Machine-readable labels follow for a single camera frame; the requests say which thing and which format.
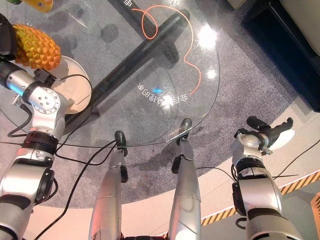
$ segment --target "orange cable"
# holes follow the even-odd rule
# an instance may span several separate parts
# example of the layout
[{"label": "orange cable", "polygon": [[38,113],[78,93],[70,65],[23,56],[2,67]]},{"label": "orange cable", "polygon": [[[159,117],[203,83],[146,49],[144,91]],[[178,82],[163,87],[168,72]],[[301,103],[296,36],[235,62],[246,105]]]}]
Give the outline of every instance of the orange cable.
[{"label": "orange cable", "polygon": [[[141,20],[141,28],[142,28],[143,35],[144,35],[147,39],[149,39],[149,40],[154,39],[154,38],[157,36],[157,33],[158,33],[158,24],[157,24],[157,21],[155,20],[155,18],[154,18],[150,13],[148,13],[148,11],[151,10],[151,9],[153,9],[153,8],[166,8],[166,9],[173,10],[173,11],[181,14],[181,15],[186,19],[186,21],[188,22],[188,24],[189,24],[189,26],[190,26],[190,30],[191,30],[191,45],[190,45],[189,50],[188,50],[188,51],[186,52],[186,54],[184,55],[183,61],[184,61],[186,64],[194,67],[194,68],[198,71],[198,73],[199,73],[198,84],[196,85],[195,89],[192,90],[192,92],[189,93],[189,95],[192,95],[192,94],[194,94],[194,93],[196,92],[196,90],[198,89],[198,87],[199,87],[199,85],[200,85],[200,83],[201,83],[201,71],[200,71],[200,69],[199,69],[196,65],[194,65],[194,64],[192,64],[192,63],[190,63],[190,62],[188,62],[188,61],[186,60],[186,58],[187,58],[188,54],[190,53],[190,51],[191,51],[191,49],[192,49],[192,46],[193,46],[193,44],[194,44],[194,30],[193,30],[193,28],[192,28],[192,26],[191,26],[191,23],[190,23],[190,21],[189,21],[189,19],[187,18],[186,15],[184,15],[181,11],[179,11],[178,9],[175,9],[175,8],[173,8],[173,7],[171,7],[171,6],[166,6],[166,5],[153,5],[153,6],[149,7],[149,8],[147,8],[146,10],[141,10],[141,9],[138,9],[138,8],[132,8],[132,11],[143,12],[142,20]],[[155,34],[154,34],[152,37],[149,37],[149,36],[146,34],[146,32],[145,32],[144,20],[145,20],[145,16],[146,16],[146,15],[148,15],[148,16],[152,19],[152,21],[154,22],[154,24],[155,24]]]}]

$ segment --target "round glass tabletop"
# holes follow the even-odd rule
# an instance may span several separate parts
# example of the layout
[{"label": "round glass tabletop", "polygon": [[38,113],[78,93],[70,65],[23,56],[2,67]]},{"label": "round glass tabletop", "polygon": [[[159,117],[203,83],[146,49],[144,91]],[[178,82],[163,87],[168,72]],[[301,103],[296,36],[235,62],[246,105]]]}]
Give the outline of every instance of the round glass tabletop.
[{"label": "round glass tabletop", "polygon": [[[89,106],[66,115],[66,133],[90,117],[68,144],[100,147],[118,130],[128,147],[167,142],[184,118],[197,126],[215,102],[216,33],[193,0],[60,0],[49,13],[1,1],[0,12],[48,34],[87,73]],[[0,96],[1,111],[22,124],[14,93],[1,87]]]}]

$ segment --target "white plate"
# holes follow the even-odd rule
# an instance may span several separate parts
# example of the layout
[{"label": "white plate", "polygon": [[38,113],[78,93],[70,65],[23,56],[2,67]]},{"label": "white plate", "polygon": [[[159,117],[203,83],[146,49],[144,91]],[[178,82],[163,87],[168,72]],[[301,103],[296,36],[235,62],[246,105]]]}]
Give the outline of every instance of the white plate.
[{"label": "white plate", "polygon": [[[34,76],[34,69],[29,66],[17,64],[19,67],[25,69],[31,76]],[[81,74],[88,77],[86,71],[70,57],[61,56],[60,64],[50,71],[57,80],[73,75]],[[73,104],[70,105],[65,111],[66,114],[76,114],[84,110],[90,102],[91,87],[88,81],[82,76],[72,76],[63,81],[55,81],[51,87],[57,93],[62,94],[67,100],[72,100]]]}]

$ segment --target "orange textured object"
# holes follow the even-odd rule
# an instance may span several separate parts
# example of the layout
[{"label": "orange textured object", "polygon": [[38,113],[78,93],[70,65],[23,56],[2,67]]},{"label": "orange textured object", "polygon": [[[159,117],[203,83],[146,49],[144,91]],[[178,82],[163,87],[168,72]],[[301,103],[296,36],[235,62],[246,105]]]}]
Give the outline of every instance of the orange textured object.
[{"label": "orange textured object", "polygon": [[27,25],[16,24],[13,28],[17,40],[16,63],[48,71],[59,65],[60,47],[51,37]]}]

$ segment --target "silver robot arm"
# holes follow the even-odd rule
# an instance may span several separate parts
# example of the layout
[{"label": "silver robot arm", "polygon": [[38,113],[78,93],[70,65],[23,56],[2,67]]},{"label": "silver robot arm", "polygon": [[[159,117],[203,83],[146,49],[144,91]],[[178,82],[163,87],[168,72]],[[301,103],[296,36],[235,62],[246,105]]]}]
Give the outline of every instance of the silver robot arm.
[{"label": "silver robot arm", "polygon": [[239,129],[231,146],[237,173],[233,201],[237,212],[247,217],[247,239],[302,240],[295,226],[283,217],[282,194],[262,160],[263,155],[272,154],[273,146],[279,148],[293,137],[293,120],[288,118],[275,128],[256,117],[249,117],[247,123],[258,132]]},{"label": "silver robot arm", "polygon": [[35,204],[51,193],[54,153],[68,101],[22,68],[0,59],[0,84],[32,105],[32,127],[0,183],[0,240],[21,240]]}]

